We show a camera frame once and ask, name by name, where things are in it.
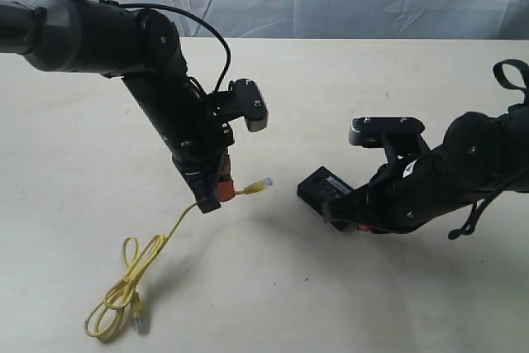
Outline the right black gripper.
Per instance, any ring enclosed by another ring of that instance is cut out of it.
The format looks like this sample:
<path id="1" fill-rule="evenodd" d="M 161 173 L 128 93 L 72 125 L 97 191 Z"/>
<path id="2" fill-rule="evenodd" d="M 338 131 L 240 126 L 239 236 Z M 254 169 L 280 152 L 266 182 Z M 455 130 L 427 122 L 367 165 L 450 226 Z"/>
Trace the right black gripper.
<path id="1" fill-rule="evenodd" d="M 397 158 L 378 167 L 368 183 L 351 193 L 324 190 L 321 213 L 325 221 L 341 233 L 361 231 L 374 234 L 408 234 L 417 229 L 405 217 L 402 224 L 391 219 L 395 210 L 391 206 L 397 199 L 394 185 L 413 172 L 417 159 Z"/>

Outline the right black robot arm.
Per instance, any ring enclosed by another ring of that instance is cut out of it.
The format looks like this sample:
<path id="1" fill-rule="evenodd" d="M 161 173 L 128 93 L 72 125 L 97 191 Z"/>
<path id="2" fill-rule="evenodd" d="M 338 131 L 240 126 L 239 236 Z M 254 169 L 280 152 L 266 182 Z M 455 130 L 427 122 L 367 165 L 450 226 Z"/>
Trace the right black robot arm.
<path id="1" fill-rule="evenodd" d="M 352 188 L 326 168 L 297 187 L 298 196 L 338 230 L 355 226 L 381 234 L 408 234 L 463 207 L 471 235 L 486 207 L 501 193 L 528 190 L 528 108 L 511 106 L 498 117 L 467 112 L 456 118 L 435 148 L 413 117 L 361 117 L 351 121 L 349 142 L 386 155 L 367 184 Z"/>

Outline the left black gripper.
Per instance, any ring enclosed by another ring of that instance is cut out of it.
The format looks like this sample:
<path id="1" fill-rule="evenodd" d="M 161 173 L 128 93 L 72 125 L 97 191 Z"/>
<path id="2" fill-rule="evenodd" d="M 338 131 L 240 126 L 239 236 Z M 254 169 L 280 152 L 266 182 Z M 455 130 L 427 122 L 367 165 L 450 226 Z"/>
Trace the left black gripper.
<path id="1" fill-rule="evenodd" d="M 183 179 L 199 210 L 210 213 L 236 196 L 231 158 L 226 154 L 221 167 L 220 156 L 234 144 L 233 130 L 229 122 L 209 117 L 193 124 L 187 132 L 187 136 L 177 140 L 172 161 L 183 168 Z"/>

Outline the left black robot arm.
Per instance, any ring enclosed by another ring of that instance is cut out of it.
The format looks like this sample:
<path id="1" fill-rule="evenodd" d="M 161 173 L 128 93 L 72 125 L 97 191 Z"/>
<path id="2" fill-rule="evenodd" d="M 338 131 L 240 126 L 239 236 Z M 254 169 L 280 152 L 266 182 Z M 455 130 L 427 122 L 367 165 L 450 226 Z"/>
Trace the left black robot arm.
<path id="1" fill-rule="evenodd" d="M 89 0 L 2 2 L 1 51 L 40 71 L 119 78 L 168 146 L 206 212 L 235 197 L 230 128 L 188 76 L 176 25 L 146 7 Z"/>

